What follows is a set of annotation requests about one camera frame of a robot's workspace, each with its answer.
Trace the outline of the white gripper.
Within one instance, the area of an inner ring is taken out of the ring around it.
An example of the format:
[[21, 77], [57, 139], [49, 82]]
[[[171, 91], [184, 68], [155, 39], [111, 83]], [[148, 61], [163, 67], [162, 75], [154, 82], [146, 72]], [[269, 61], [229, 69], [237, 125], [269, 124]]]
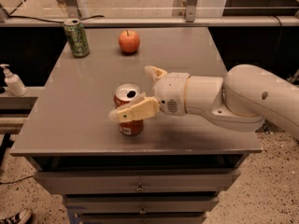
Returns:
[[188, 73], [169, 73], [159, 67], [144, 67], [147, 77], [155, 83], [154, 97], [142, 92], [128, 104], [112, 110], [109, 118], [117, 123], [150, 119], [161, 109], [166, 115], [183, 116], [185, 111], [185, 90], [190, 78]]

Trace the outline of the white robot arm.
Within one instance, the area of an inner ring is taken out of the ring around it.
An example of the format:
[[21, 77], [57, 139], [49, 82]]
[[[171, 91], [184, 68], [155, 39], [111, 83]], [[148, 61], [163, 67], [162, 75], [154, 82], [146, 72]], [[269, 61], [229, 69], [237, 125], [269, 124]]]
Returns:
[[166, 115], [200, 116], [222, 128], [252, 132], [267, 119], [299, 139], [299, 88], [251, 64], [240, 64], [225, 77], [168, 73], [155, 66], [145, 72], [153, 95], [139, 93], [109, 113], [117, 123]]

